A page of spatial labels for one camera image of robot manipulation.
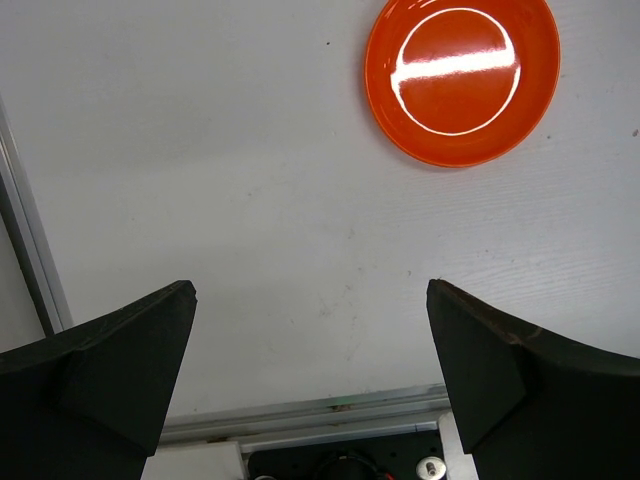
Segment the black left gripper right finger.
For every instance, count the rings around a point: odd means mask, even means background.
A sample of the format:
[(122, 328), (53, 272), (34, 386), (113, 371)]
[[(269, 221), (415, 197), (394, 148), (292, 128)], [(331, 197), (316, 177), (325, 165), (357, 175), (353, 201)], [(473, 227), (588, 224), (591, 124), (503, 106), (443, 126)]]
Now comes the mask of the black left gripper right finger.
[(481, 479), (636, 479), (639, 361), (445, 280), (426, 308), (462, 449)]

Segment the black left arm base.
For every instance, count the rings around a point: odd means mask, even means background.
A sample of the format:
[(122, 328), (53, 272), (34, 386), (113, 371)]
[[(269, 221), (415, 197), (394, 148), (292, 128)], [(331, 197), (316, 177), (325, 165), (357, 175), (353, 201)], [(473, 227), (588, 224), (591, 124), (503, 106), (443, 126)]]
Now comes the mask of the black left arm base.
[(259, 451), (250, 479), (445, 479), (436, 430)]

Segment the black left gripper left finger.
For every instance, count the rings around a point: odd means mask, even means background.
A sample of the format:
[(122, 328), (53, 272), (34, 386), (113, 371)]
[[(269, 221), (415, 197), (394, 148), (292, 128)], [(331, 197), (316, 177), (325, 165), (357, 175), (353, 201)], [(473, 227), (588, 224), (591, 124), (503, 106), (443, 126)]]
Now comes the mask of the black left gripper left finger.
[(196, 312), (176, 281), (1, 355), (4, 479), (138, 479), (159, 444)]

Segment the orange plate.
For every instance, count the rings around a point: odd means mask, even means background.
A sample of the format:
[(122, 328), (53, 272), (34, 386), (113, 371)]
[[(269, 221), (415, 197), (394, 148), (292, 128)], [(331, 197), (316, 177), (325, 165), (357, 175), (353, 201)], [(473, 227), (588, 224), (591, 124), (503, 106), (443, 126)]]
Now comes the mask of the orange plate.
[(389, 1), (364, 50), (364, 95), (401, 151), (466, 168), (534, 130), (560, 68), (559, 31), (545, 1)]

